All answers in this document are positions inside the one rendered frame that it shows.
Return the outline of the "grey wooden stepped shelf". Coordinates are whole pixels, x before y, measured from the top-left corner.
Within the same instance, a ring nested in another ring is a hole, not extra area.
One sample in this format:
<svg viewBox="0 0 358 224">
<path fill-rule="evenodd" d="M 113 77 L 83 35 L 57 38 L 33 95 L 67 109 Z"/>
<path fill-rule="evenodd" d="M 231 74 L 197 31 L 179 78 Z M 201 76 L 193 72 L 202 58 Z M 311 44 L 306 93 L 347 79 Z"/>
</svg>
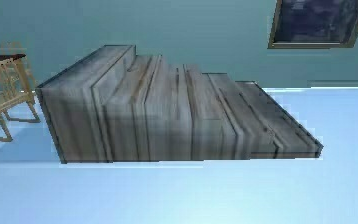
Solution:
<svg viewBox="0 0 358 224">
<path fill-rule="evenodd" d="M 254 81 L 104 45 L 36 88 L 63 163 L 317 158 L 323 145 Z"/>
</svg>

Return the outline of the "dark framed wall picture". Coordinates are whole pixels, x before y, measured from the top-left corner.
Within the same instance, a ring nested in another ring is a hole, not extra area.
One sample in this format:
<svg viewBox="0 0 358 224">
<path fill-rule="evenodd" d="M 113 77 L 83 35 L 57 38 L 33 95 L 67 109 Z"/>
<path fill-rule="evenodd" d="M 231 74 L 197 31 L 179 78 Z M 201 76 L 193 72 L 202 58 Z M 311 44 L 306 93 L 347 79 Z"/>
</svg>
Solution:
<svg viewBox="0 0 358 224">
<path fill-rule="evenodd" d="M 358 0 L 276 0 L 269 49 L 353 48 Z"/>
</svg>

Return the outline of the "light wooden chair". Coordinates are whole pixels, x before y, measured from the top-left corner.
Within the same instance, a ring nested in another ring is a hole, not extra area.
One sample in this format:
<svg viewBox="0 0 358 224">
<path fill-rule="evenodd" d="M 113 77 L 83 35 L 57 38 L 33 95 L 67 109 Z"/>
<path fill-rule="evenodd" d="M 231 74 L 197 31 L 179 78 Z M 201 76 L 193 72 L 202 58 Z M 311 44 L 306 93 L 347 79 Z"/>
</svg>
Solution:
<svg viewBox="0 0 358 224">
<path fill-rule="evenodd" d="M 0 44 L 0 127 L 4 136 L 0 142 L 13 140 L 6 121 L 39 123 L 40 118 L 34 108 L 36 79 L 25 53 L 26 49 L 18 41 Z M 13 107 L 26 103 L 33 117 L 16 118 L 9 115 Z"/>
</svg>

